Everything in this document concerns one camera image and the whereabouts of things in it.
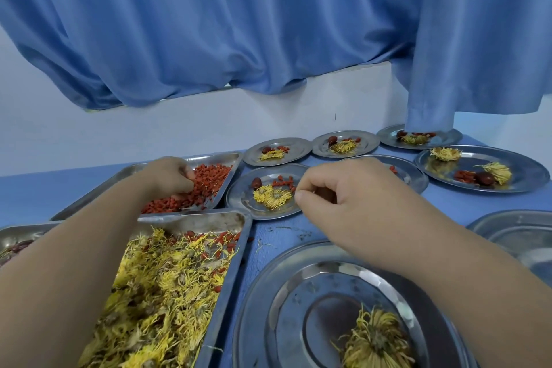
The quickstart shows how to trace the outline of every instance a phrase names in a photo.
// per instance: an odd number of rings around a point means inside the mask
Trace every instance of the empty metal plate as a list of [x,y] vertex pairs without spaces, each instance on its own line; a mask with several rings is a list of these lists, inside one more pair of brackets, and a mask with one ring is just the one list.
[[498,244],[552,287],[552,212],[494,212],[468,228]]
[[235,368],[341,366],[340,336],[358,311],[400,316],[416,366],[459,368],[454,332],[425,293],[396,274],[369,268],[328,241],[301,245],[270,262],[251,286],[232,344]]
[[[456,162],[441,162],[431,156],[429,150],[421,152],[414,163],[422,172],[449,185],[472,191],[516,193],[534,191],[550,180],[548,170],[536,160],[509,150],[497,149],[483,145],[451,145],[451,148],[460,149],[461,157]],[[500,162],[512,171],[512,178],[504,185],[479,186],[473,183],[463,183],[454,180],[457,170],[480,172],[483,169],[475,167],[489,162]]]
[[[260,160],[261,150],[265,147],[277,148],[279,145],[289,147],[289,151],[282,159]],[[274,140],[264,141],[256,144],[244,153],[244,162],[249,166],[268,167],[278,166],[285,163],[294,162],[306,156],[313,149],[310,141],[304,138],[276,138]]]
[[283,176],[288,179],[293,176],[295,186],[299,184],[302,176],[307,171],[308,166],[297,163],[288,163],[278,167],[255,169],[241,176],[234,184],[226,191],[226,206],[229,208],[237,208],[239,210],[247,210],[255,220],[272,220],[291,216],[301,209],[291,198],[286,204],[276,210],[269,210],[263,204],[259,204],[253,199],[253,188],[251,183],[256,177],[260,177],[263,185],[269,185],[278,176]]
[[396,147],[399,149],[410,149],[410,150],[425,150],[432,149],[433,147],[444,147],[446,145],[456,144],[462,140],[462,133],[457,129],[451,129],[450,131],[436,131],[436,136],[432,137],[427,143],[421,145],[412,145],[408,143],[403,143],[402,141],[397,140],[397,132],[405,128],[404,124],[392,125],[391,127],[386,127],[377,132],[377,136],[380,141],[391,147]]
[[[329,149],[328,138],[332,135],[337,137],[337,141],[341,141],[344,138],[352,138],[353,140],[360,138],[361,141],[356,145],[356,148],[352,149],[348,153],[336,153]],[[348,129],[346,131],[334,131],[316,137],[313,140],[313,154],[321,157],[329,157],[332,159],[343,159],[349,157],[361,156],[363,154],[374,151],[379,146],[379,138],[367,131],[358,131]]]
[[417,193],[425,191],[427,185],[430,184],[430,180],[427,175],[418,169],[414,163],[409,162],[406,159],[401,159],[395,156],[386,156],[383,154],[365,154],[363,156],[355,157],[354,159],[360,159],[361,157],[373,157],[386,166],[394,166],[397,171],[397,177],[402,179],[404,183],[410,186],[410,188]]

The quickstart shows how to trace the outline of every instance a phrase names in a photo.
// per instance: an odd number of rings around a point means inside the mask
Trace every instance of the blue curtain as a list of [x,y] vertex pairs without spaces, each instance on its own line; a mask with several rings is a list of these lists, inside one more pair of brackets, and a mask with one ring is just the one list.
[[83,108],[281,93],[392,59],[407,126],[435,131],[454,111],[535,111],[552,82],[550,0],[0,0],[0,23]]

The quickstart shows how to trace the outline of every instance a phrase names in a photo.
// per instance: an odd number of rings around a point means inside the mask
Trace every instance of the metal tray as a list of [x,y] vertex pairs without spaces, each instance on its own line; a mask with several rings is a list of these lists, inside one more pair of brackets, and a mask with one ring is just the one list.
[[[260,151],[266,147],[278,147],[279,145],[284,145],[289,147],[289,152],[284,155],[283,159],[271,159],[271,160],[259,160]],[[278,166],[285,163],[294,162],[305,157],[311,152],[313,145],[310,141],[305,140],[304,138],[276,138],[274,140],[265,141],[264,143],[259,143],[248,149],[244,153],[244,162],[249,166],[257,167],[269,167],[269,166]]]
[[273,220],[291,216],[301,211],[293,198],[281,208],[269,210],[253,199],[251,183],[256,177],[260,177],[263,184],[271,183],[279,175],[282,175],[285,179],[293,176],[295,186],[297,186],[307,169],[308,166],[305,165],[287,163],[278,167],[259,168],[246,173],[226,191],[226,205],[237,210],[249,211],[254,220]]
[[456,144],[464,136],[459,130],[451,129],[450,131],[436,131],[437,135],[430,139],[425,144],[421,145],[412,145],[403,143],[402,141],[397,140],[397,132],[405,128],[404,124],[392,125],[386,127],[377,132],[377,136],[381,142],[390,147],[396,147],[398,149],[409,149],[409,150],[426,150],[432,149],[433,147],[445,147],[447,145]]
[[[11,225],[1,228],[0,244],[2,248],[6,248],[20,241],[37,239],[62,222],[63,221],[51,221],[36,225]],[[213,352],[217,345],[217,339],[223,322],[223,316],[228,306],[239,265],[246,248],[247,238],[251,230],[251,223],[252,219],[249,213],[240,210],[224,209],[194,213],[172,213],[171,215],[165,216],[139,218],[130,237],[133,239],[139,234],[150,235],[152,233],[152,225],[155,227],[162,227],[173,234],[185,233],[188,230],[195,233],[222,233],[225,231],[242,233],[235,249],[236,255],[230,262],[230,266],[224,278],[223,287],[218,295],[219,297],[211,316],[209,327],[203,338],[203,345],[199,351],[199,356],[195,364],[197,367],[209,366],[211,358],[213,357]]]
[[397,170],[397,177],[403,180],[410,188],[417,193],[422,193],[426,190],[430,184],[430,178],[416,167],[416,165],[406,159],[401,159],[395,156],[387,156],[383,154],[365,154],[363,156],[357,156],[353,159],[359,159],[361,157],[373,157],[384,165],[394,166]]
[[[542,164],[519,153],[484,145],[452,145],[450,147],[462,150],[462,155],[456,162],[441,162],[437,158],[431,157],[429,150],[425,150],[417,155],[414,163],[418,169],[438,181],[471,191],[530,192],[546,185],[550,180],[550,174]],[[489,162],[500,162],[509,167],[512,171],[510,181],[504,185],[485,187],[459,182],[453,178],[457,170],[481,171],[482,168],[473,166]]]
[[[241,152],[227,152],[227,153],[217,153],[217,154],[200,155],[200,156],[192,156],[192,157],[184,158],[184,160],[188,162],[188,165],[192,169],[195,169],[200,164],[209,166],[209,165],[216,165],[220,163],[220,164],[223,164],[224,166],[232,166],[232,169],[230,170],[230,173],[228,173],[228,176],[226,176],[226,179],[224,179],[224,182],[220,187],[218,194],[212,200],[206,201],[204,203],[204,206],[207,210],[215,208],[219,203],[219,201],[224,196],[224,191],[226,190],[226,188],[228,188],[228,185],[230,184],[232,177],[234,176],[234,173],[236,173],[236,170],[239,167],[239,163],[241,162],[242,157],[243,157],[243,154]],[[105,181],[101,185],[95,187],[93,190],[85,194],[85,196],[77,199],[77,201],[75,201],[74,203],[72,203],[62,211],[59,211],[59,213],[57,213],[52,218],[50,218],[50,220],[51,221],[66,220],[67,218],[75,214],[77,211],[81,210],[86,205],[90,204],[94,199],[99,197],[106,190],[111,188],[114,184],[116,184],[122,179],[125,179],[126,177],[134,175],[134,173],[139,172],[147,164],[148,162],[137,163],[134,165],[127,166],[124,169],[121,169],[115,175],[107,179],[107,181]],[[197,211],[199,210],[199,208],[197,206],[194,206],[191,208],[187,208],[187,210]],[[159,216],[164,214],[174,214],[174,213],[162,213],[162,214],[155,214],[155,215]]]
[[369,267],[328,241],[282,253],[257,276],[234,330],[234,368],[337,367],[330,344],[355,325],[361,303],[400,315],[416,366],[472,368],[455,329],[399,275]]
[[[361,138],[359,145],[352,151],[348,153],[335,153],[328,148],[328,137],[335,135],[337,141],[341,141],[344,138]],[[345,131],[334,131],[333,133],[328,133],[316,137],[313,140],[313,154],[321,157],[329,157],[331,159],[343,159],[349,157],[361,156],[373,152],[379,146],[379,138],[368,131],[352,130],[348,129]]]
[[467,227],[498,244],[552,287],[552,212],[493,212]]

